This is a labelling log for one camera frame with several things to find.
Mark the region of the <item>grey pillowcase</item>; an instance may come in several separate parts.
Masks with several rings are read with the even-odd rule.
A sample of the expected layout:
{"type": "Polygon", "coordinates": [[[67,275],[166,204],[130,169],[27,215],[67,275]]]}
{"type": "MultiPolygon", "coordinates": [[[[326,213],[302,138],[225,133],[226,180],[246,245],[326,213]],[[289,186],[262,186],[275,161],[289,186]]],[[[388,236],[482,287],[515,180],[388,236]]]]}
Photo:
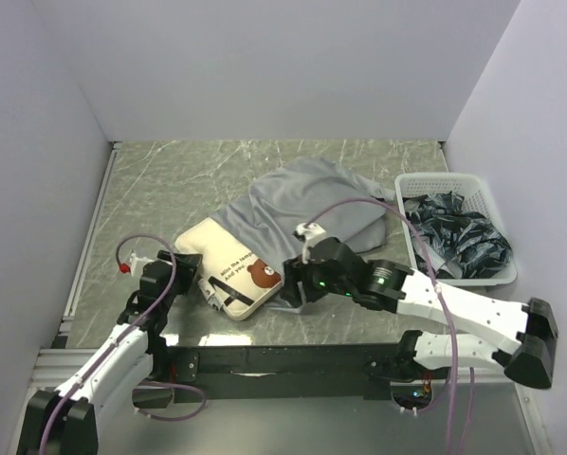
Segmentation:
{"type": "Polygon", "coordinates": [[[395,192],[324,158],[300,157],[256,179],[246,193],[210,218],[278,273],[302,253],[297,225],[318,216],[326,232],[364,253],[386,241],[386,210],[352,198],[386,203],[395,192]]]}

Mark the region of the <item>cream pillow with bear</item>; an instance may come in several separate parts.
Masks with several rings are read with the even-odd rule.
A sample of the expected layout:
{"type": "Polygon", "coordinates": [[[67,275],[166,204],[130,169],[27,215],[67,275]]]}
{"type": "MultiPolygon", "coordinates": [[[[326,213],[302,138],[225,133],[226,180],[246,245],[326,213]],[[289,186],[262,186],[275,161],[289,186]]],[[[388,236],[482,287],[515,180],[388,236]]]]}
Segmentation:
{"type": "Polygon", "coordinates": [[[275,269],[210,218],[179,235],[174,245],[202,256],[199,289],[210,307],[230,319],[247,319],[283,285],[275,269]]]}

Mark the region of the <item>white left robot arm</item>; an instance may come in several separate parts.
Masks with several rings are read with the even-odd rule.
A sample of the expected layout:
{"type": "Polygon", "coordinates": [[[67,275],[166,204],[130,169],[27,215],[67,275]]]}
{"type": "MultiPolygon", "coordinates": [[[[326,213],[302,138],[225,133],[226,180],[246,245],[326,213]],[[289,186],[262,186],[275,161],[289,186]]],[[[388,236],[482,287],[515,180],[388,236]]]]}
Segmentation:
{"type": "Polygon", "coordinates": [[[161,250],[121,271],[139,278],[108,338],[64,383],[37,391],[22,423],[19,454],[95,454],[102,429],[137,387],[172,390],[172,351],[161,332],[174,300],[197,281],[203,257],[161,250]]]}

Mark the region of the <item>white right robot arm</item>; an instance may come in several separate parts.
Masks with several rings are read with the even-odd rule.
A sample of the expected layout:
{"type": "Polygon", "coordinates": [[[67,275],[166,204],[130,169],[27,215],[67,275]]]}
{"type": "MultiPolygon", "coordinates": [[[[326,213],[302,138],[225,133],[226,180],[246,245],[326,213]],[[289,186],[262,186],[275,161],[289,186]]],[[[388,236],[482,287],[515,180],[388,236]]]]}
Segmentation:
{"type": "Polygon", "coordinates": [[[496,300],[388,260],[364,260],[330,237],[283,264],[282,297],[300,306],[328,294],[372,311],[446,324],[449,336],[406,332],[389,374],[410,382],[424,371],[449,367],[502,370],[525,387],[553,386],[558,325],[549,302],[496,300]]]}

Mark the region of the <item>dark patterned cloth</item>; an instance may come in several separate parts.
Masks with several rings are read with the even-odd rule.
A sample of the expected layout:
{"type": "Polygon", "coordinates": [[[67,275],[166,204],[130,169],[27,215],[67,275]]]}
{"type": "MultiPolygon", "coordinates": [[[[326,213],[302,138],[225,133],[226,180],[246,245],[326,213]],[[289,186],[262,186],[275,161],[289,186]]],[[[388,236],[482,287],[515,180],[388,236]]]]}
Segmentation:
{"type": "Polygon", "coordinates": [[[428,253],[439,280],[490,279],[511,262],[512,249],[492,222],[478,211],[464,210],[454,191],[404,200],[407,219],[425,241],[412,239],[417,268],[428,272],[428,253]]]}

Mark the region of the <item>white plastic basket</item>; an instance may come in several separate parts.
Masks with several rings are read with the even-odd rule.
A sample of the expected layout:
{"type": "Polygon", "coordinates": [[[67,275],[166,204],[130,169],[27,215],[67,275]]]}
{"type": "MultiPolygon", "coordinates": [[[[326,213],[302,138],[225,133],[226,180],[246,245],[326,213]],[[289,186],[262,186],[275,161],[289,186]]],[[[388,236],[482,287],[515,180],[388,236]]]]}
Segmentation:
{"type": "MultiPolygon", "coordinates": [[[[400,212],[404,200],[429,193],[453,191],[464,197],[462,209],[477,211],[488,218],[504,236],[507,231],[488,186],[477,176],[466,173],[403,173],[394,180],[396,204],[400,212]]],[[[490,287],[512,283],[517,279],[517,267],[513,259],[503,270],[487,279],[441,279],[441,282],[461,287],[490,287]]]]}

